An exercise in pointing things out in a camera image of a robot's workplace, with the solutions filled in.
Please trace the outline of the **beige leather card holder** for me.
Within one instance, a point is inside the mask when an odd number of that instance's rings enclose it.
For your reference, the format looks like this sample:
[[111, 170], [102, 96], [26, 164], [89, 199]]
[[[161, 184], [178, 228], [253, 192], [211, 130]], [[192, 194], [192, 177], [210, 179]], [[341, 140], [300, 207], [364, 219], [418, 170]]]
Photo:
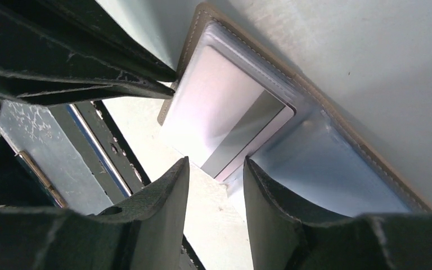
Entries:
[[242, 195], [249, 157], [329, 211], [431, 212], [303, 76], [209, 3], [198, 4], [160, 112], [161, 139]]

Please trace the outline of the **white magnetic stripe card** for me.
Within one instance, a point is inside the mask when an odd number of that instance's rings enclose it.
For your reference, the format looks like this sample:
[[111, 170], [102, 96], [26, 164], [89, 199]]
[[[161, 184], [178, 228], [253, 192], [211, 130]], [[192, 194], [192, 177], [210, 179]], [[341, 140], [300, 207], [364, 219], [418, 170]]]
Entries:
[[184, 72], [160, 135], [221, 182], [294, 114], [222, 53], [205, 46]]

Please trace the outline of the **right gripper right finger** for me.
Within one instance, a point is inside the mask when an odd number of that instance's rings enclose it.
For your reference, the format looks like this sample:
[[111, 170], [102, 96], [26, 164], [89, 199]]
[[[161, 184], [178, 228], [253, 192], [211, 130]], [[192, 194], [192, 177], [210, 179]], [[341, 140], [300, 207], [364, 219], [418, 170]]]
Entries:
[[432, 269], [432, 213], [346, 217], [245, 159], [244, 199], [255, 269]]

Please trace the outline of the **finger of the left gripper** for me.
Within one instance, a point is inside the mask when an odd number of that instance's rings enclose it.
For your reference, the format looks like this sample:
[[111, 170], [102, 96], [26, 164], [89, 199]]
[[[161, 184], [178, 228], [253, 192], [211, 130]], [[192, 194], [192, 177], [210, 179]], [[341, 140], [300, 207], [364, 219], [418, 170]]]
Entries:
[[173, 96], [174, 90], [171, 88], [148, 80], [136, 85], [117, 82], [69, 82], [0, 69], [0, 98], [25, 104], [55, 106], [115, 97], [168, 100]]
[[0, 81], [172, 82], [96, 1], [0, 1]]

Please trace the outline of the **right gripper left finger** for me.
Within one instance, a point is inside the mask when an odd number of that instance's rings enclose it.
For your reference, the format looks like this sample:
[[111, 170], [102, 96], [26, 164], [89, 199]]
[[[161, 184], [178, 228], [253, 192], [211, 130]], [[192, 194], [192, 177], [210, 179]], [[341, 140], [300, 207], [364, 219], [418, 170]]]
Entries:
[[97, 215], [0, 208], [0, 269], [178, 269], [190, 163]]

